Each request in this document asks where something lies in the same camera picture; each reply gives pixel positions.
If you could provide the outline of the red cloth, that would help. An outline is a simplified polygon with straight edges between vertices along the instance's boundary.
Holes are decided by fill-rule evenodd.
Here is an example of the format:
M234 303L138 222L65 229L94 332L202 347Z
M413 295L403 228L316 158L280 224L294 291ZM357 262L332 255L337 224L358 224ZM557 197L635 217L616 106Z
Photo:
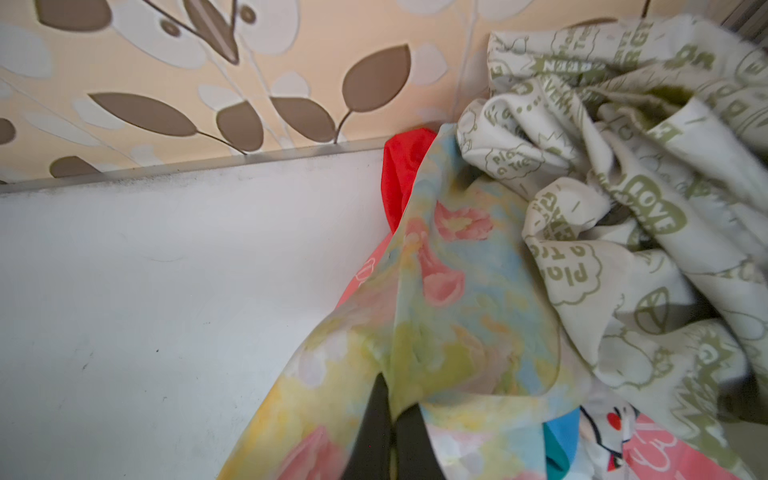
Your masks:
M390 231L394 233L406 209L420 165L437 137L427 128L400 133L383 149L381 197Z

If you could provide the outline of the pink patterned cloth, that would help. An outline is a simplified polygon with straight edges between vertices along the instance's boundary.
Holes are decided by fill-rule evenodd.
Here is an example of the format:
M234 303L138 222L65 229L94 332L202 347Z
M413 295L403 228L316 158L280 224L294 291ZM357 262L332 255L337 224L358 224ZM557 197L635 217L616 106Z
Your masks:
M674 326L713 315L714 311L690 282L664 264L655 250L644 251L649 264L661 268L663 278L643 284L638 320L654 333L670 332ZM610 396L598 386L591 400ZM464 436L455 428L426 426L445 479L476 479L481 471L479 436ZM728 479L730 473L704 454L686 445L648 416L638 412L634 434L625 447L628 479Z

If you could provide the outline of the pastel floral cloth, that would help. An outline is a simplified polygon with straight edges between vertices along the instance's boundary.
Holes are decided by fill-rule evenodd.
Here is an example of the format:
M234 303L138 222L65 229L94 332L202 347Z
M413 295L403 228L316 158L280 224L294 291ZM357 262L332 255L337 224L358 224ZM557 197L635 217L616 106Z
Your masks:
M543 479L539 427L578 408L589 375L522 234L526 201L461 156L443 126L373 273L308 335L221 470L341 479L376 376L394 424L479 436L476 479Z

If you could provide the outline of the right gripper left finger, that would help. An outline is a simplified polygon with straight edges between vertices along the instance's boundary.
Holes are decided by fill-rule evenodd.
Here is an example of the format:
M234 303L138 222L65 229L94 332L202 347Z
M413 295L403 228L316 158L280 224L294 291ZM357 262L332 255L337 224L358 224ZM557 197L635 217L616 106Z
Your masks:
M341 479L389 479L392 433L389 391L383 375L379 373L374 380L360 429Z

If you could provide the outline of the white green print cloth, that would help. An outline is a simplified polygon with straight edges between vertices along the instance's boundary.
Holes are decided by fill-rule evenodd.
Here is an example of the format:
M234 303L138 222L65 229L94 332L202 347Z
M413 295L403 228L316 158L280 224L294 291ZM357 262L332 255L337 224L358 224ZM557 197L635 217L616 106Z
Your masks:
M522 237L581 358L717 465L767 421L767 54L690 15L494 32L463 158L525 198Z

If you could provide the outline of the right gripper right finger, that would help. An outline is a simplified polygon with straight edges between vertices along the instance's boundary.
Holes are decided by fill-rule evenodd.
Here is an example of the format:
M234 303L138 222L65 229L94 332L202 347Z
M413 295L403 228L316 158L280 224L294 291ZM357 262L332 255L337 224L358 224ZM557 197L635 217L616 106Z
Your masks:
M398 480L445 480L418 405L400 414L394 433Z

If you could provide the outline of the rainbow cartoon cloth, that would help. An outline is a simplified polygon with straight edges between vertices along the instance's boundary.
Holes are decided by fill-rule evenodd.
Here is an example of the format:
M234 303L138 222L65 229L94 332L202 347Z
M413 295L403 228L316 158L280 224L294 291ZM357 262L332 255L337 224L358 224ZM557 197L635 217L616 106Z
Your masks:
M638 411L619 399L591 400L543 425L548 479L628 479Z

